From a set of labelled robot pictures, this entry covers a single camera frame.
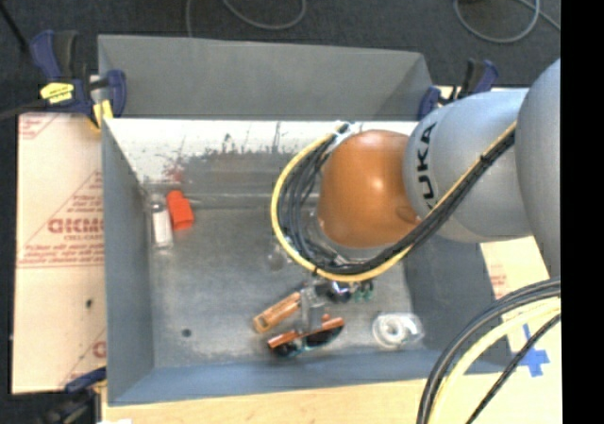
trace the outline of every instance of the blue clamp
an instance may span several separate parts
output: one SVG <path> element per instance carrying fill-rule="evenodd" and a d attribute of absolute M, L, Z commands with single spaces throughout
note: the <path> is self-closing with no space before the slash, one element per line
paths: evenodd
<path fill-rule="evenodd" d="M 30 43 L 29 51 L 34 64 L 40 68 L 50 83 L 68 83 L 70 92 L 60 101 L 45 100 L 45 109 L 49 111 L 79 112 L 89 117 L 100 127 L 99 105 L 90 95 L 96 89 L 107 89 L 111 116 L 119 117 L 126 107 L 126 75 L 121 70 L 109 70 L 104 76 L 88 84 L 83 77 L 74 74 L 72 55 L 77 37 L 76 31 L 54 32 L 45 30 Z"/>

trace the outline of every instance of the clear vial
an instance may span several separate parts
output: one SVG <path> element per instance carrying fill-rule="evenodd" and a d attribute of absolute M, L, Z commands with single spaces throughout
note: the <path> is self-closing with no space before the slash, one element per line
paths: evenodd
<path fill-rule="evenodd" d="M 174 244 L 172 222 L 165 197 L 157 193 L 152 194 L 147 200 L 147 206 L 152 247 L 154 249 L 172 247 Z"/>

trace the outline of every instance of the orange object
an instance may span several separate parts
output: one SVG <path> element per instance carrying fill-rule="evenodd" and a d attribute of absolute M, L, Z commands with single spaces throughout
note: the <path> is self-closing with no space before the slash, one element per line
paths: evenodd
<path fill-rule="evenodd" d="M 297 338 L 307 337 L 309 335 L 313 335 L 314 333 L 320 333 L 322 331 L 330 331 L 340 329 L 344 326 L 344 319 L 340 316 L 336 316 L 335 318 L 331 318 L 328 314 L 323 316 L 323 325 L 318 331 L 309 331 L 309 332 L 299 332 L 297 330 L 286 331 L 285 333 L 280 333 L 279 335 L 274 336 L 269 339 L 268 347 L 276 348 L 280 345 L 287 344 L 292 342 Z"/>
<path fill-rule="evenodd" d="M 300 293 L 294 292 L 256 316 L 254 318 L 254 328 L 258 333 L 268 331 L 277 323 L 295 313 L 298 308 L 300 308 Z"/>
<path fill-rule="evenodd" d="M 170 191 L 166 196 L 166 205 L 168 206 L 172 229 L 174 231 L 190 228 L 193 225 L 195 218 L 191 209 L 191 203 L 182 194 L 182 191 Z"/>
<path fill-rule="evenodd" d="M 408 140 L 367 130 L 336 147 L 325 165 L 317 214 L 328 238 L 354 248 L 390 245 L 417 226 L 403 185 Z"/>

